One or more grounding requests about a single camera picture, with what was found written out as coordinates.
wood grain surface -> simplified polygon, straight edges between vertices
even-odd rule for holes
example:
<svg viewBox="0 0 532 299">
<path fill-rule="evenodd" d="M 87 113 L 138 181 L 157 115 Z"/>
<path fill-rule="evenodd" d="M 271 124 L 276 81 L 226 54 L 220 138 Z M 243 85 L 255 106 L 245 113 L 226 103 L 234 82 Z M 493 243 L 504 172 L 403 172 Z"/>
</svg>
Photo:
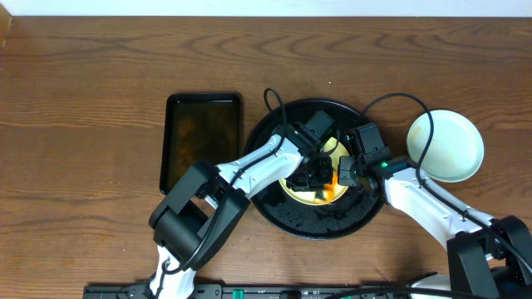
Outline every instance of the wood grain surface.
<svg viewBox="0 0 532 299">
<path fill-rule="evenodd" d="M 0 58 L 0 297 L 79 298 L 91 282 L 148 277 L 165 100 L 239 91 L 244 134 L 285 101 L 361 109 L 409 92 L 480 130 L 480 171 L 445 184 L 532 226 L 532 22 L 468 18 L 17 17 Z M 394 154 L 421 108 L 376 105 Z M 292 237 L 250 208 L 198 277 L 353 285 L 447 273 L 445 250 L 388 207 L 338 240 Z"/>
</svg>

white wall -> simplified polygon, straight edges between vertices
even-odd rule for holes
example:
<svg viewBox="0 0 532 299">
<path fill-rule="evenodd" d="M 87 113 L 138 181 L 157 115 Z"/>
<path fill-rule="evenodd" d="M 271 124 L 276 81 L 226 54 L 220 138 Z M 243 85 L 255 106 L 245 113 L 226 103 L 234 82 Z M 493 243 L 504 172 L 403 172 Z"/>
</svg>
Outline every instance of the white wall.
<svg viewBox="0 0 532 299">
<path fill-rule="evenodd" d="M 13 16 L 532 17 L 532 0 L 0 0 Z"/>
</svg>

white plate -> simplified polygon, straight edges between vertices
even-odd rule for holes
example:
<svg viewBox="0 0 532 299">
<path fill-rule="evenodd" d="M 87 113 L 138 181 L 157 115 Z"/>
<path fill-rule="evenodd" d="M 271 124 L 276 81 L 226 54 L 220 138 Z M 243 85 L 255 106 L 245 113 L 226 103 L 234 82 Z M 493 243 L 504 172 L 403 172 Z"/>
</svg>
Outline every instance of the white plate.
<svg viewBox="0 0 532 299">
<path fill-rule="evenodd" d="M 434 135 L 422 168 L 433 179 L 454 183 L 468 179 L 484 159 L 484 142 L 475 125 L 464 116 L 448 110 L 431 111 Z M 408 153 L 419 160 L 429 137 L 427 114 L 420 116 L 408 131 Z"/>
</svg>

black tray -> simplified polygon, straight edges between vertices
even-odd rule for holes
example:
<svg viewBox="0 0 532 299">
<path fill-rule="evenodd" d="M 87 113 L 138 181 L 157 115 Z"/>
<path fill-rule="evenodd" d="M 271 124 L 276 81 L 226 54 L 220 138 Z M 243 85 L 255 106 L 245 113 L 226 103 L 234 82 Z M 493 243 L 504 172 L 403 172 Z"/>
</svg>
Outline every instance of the black tray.
<svg viewBox="0 0 532 299">
<path fill-rule="evenodd" d="M 340 130 L 356 125 L 360 114 L 349 105 L 328 99 L 296 100 L 285 106 L 288 122 L 306 122 L 322 109 L 339 123 Z M 264 145 L 273 129 L 280 124 L 279 108 L 268 114 L 255 127 L 244 148 L 244 155 Z M 345 136 L 341 138 L 347 145 Z M 336 201 L 312 206 L 292 199 L 279 182 L 270 184 L 252 198 L 259 212 L 273 225 L 294 236 L 310 239 L 340 238 L 356 232 L 368 223 L 382 207 L 382 201 L 349 188 Z"/>
</svg>

